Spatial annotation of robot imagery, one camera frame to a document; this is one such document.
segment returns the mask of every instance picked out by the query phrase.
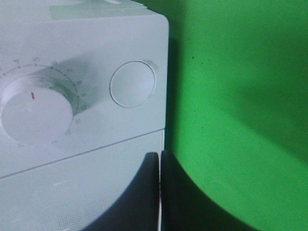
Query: green wall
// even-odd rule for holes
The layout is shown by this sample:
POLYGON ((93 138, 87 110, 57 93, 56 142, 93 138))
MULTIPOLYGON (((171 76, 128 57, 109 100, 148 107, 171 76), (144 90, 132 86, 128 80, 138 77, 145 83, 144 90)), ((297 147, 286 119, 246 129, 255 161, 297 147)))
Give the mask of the green wall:
POLYGON ((308 1, 139 2, 170 22, 167 148, 249 225, 308 230, 308 1))

